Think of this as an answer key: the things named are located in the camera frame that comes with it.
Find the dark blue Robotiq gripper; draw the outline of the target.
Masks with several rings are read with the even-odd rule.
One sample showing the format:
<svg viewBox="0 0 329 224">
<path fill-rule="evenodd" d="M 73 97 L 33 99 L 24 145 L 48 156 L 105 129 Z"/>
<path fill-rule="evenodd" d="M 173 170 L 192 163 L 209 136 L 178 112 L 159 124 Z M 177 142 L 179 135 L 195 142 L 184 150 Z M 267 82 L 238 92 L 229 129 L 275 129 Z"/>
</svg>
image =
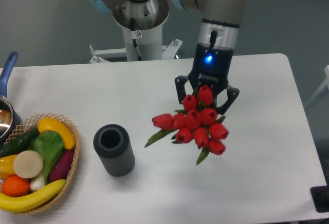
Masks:
<svg viewBox="0 0 329 224">
<path fill-rule="evenodd" d="M 228 85 L 228 73 L 233 56 L 233 49 L 210 48 L 209 45 L 198 43 L 192 70 L 188 76 L 177 76 L 174 80 L 179 104 L 186 97 L 187 83 L 191 83 L 193 89 L 207 85 L 212 89 L 216 97 L 226 89 L 227 100 L 215 110 L 224 115 L 240 94 L 240 90 Z"/>
</svg>

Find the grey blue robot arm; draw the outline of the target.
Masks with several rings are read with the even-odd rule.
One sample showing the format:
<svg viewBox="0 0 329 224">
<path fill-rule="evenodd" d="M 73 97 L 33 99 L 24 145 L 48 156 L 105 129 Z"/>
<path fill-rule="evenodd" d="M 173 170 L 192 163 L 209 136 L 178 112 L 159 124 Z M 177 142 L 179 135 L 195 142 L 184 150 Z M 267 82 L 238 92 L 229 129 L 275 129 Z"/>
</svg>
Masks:
<svg viewBox="0 0 329 224">
<path fill-rule="evenodd" d="M 175 79 L 179 101 L 192 88 L 207 85 L 216 98 L 227 101 L 212 107 L 224 114 L 239 95 L 228 83 L 228 73 L 247 0 L 172 0 L 179 8 L 202 14 L 193 66 L 187 76 Z M 167 0 L 89 0 L 100 13 L 111 12 L 122 28 L 128 61 L 162 60 L 162 27 L 169 16 Z"/>
</svg>

